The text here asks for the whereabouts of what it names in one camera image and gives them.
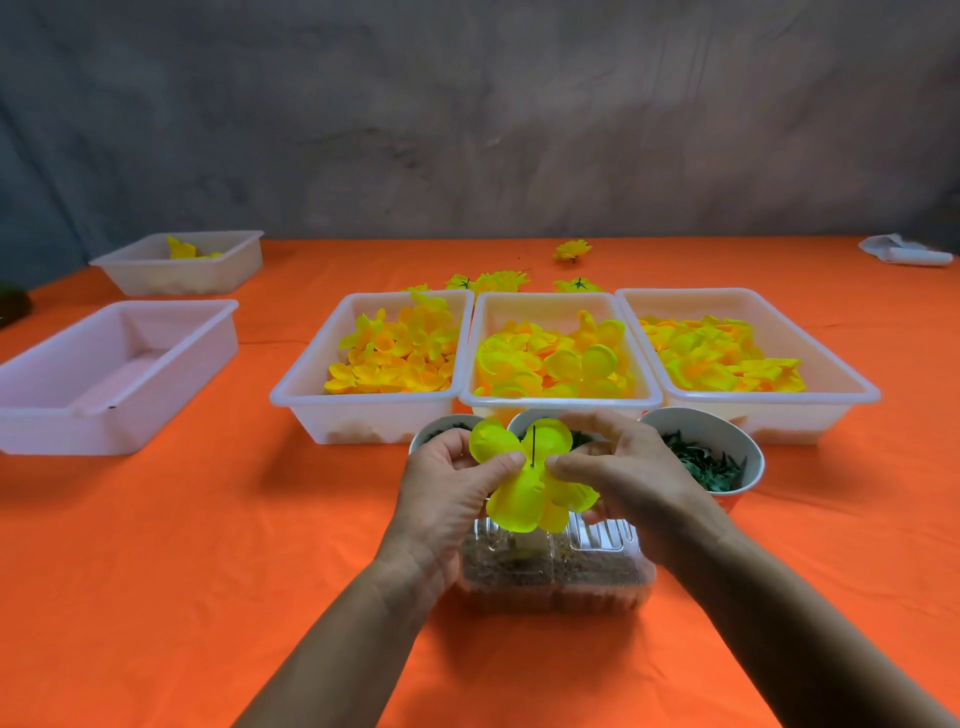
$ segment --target left hand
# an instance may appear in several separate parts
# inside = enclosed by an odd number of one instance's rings
[[[477,465],[469,436],[459,427],[449,429],[410,456],[394,517],[376,554],[381,562],[412,558],[425,579],[442,579],[444,590],[457,578],[457,551],[485,499],[526,462],[518,451]]]

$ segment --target gray wall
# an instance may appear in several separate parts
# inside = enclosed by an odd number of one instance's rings
[[[957,0],[7,0],[0,278],[152,231],[888,231],[960,178]]]

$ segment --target hand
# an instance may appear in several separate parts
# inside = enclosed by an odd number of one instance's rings
[[[497,455],[483,465],[470,456],[470,433],[449,429],[414,452],[400,479],[394,517],[378,560],[412,558],[424,577],[449,587],[459,570],[458,549],[484,501],[526,462],[522,452]]]
[[[651,426],[600,410],[570,412],[561,420],[570,429],[610,440],[546,460],[547,470],[560,480],[584,483],[600,493],[597,505],[584,514],[586,522],[629,521],[647,558],[668,569],[684,541],[719,539],[733,528]]]

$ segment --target forearm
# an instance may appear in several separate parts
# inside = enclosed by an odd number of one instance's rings
[[[235,728],[375,726],[441,588],[374,561],[310,628]]]
[[[738,531],[671,566],[784,726],[956,726],[794,571]]]

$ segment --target white plastic tray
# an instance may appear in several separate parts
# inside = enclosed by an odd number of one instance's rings
[[[236,301],[126,301],[0,366],[0,450],[143,448],[237,353]]]
[[[570,333],[580,322],[577,312],[587,310],[596,323],[607,319],[622,319],[620,307],[610,293],[483,293],[477,299],[473,313],[473,325],[465,356],[457,358],[457,364],[467,364],[468,377],[460,401],[473,408],[474,414],[482,417],[496,415],[509,418],[524,409],[590,409],[609,408],[638,418],[647,410],[663,404],[663,395],[654,378],[653,371],[640,351],[629,325],[623,339],[623,349],[630,355],[631,371],[636,380],[636,396],[631,400],[571,400],[540,397],[524,397],[515,400],[496,397],[476,397],[473,392],[479,386],[475,360],[483,341],[502,330],[508,321],[520,323],[524,319],[547,330],[558,329]]]
[[[694,407],[733,422],[759,443],[812,445],[855,404],[880,399],[879,390],[840,357],[747,288],[623,288],[623,316],[650,361],[667,406]],[[806,392],[687,392],[660,363],[638,317],[746,321],[767,356],[803,361]]]
[[[468,376],[469,362],[463,358],[463,351],[467,348],[473,292],[426,294],[445,299],[454,321],[460,322],[457,363],[449,389],[389,395],[329,395],[324,391],[329,366],[347,361],[346,352],[339,351],[337,345],[355,331],[357,316],[363,313],[373,318],[378,308],[385,308],[387,320],[395,321],[401,308],[414,304],[410,294],[404,292],[354,293],[340,301],[310,346],[270,394],[270,402],[290,407],[314,442],[321,445],[406,443],[428,423],[452,413],[456,393]]]
[[[103,268],[127,296],[212,296],[229,293],[263,266],[263,231],[158,232],[90,265]],[[201,260],[171,260],[167,235],[197,247]]]

